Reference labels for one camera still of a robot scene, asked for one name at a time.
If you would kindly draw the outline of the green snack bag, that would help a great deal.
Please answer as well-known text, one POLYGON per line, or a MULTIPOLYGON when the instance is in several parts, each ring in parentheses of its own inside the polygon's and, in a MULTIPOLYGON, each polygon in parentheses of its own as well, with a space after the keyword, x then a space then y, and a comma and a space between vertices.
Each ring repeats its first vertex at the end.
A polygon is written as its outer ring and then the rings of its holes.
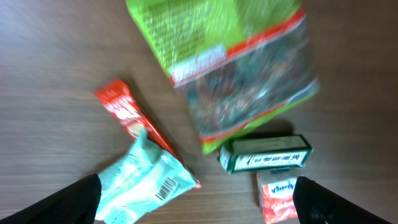
POLYGON ((127 0, 204 154, 318 91, 299 0, 127 0))

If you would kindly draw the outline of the red Nescafe stick sachet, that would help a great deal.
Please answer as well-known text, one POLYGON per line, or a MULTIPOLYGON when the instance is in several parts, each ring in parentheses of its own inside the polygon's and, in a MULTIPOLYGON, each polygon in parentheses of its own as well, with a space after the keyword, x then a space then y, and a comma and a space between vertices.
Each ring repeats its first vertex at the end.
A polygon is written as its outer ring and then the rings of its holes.
POLYGON ((161 152, 168 152, 179 162, 181 161, 159 128, 137 103, 127 84, 121 80, 114 80, 95 91, 95 96, 103 107, 119 121, 130 137, 139 141, 148 138, 151 146, 161 148, 156 152, 138 150, 138 155, 133 157, 133 162, 138 165, 137 171, 153 166, 159 160, 161 152))

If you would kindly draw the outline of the mint green pack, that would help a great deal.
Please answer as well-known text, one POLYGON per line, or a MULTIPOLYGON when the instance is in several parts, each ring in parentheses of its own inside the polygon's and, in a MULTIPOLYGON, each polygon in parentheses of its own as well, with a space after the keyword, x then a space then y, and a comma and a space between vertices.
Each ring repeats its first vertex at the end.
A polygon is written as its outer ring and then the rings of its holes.
POLYGON ((110 224, 135 223, 198 185, 178 159, 147 138, 145 129, 98 177, 101 198, 95 220, 110 224))

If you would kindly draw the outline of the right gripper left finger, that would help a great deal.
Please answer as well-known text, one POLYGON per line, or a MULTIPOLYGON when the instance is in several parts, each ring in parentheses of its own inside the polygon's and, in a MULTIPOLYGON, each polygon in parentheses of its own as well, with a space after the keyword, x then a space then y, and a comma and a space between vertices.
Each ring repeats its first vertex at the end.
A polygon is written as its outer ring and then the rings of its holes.
POLYGON ((93 224, 100 198, 100 178, 91 174, 3 218, 1 224, 93 224))

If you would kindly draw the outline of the red tissue pack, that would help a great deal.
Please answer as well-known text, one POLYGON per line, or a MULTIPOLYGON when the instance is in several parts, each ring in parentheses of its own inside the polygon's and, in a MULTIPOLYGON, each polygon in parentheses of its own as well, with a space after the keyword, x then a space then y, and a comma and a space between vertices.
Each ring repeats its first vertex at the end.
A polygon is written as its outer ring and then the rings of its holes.
POLYGON ((267 170, 257 173, 259 205, 266 224, 297 218, 293 194, 300 169, 267 170))

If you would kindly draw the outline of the green white carton box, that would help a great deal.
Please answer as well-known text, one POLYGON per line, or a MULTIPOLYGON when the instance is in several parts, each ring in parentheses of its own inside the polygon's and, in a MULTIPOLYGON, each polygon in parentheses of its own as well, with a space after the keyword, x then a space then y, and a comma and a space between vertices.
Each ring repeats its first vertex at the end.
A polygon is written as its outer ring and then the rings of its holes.
POLYGON ((313 147, 301 135, 238 138, 220 147, 218 161, 229 174, 305 166, 313 147))

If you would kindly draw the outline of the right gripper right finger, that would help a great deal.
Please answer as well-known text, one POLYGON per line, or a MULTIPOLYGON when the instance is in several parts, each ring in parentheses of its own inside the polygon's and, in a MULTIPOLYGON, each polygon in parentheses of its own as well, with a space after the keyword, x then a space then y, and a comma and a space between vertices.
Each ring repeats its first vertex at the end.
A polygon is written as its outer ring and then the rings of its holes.
POLYGON ((391 224, 304 176, 297 178, 293 201, 300 224, 391 224))

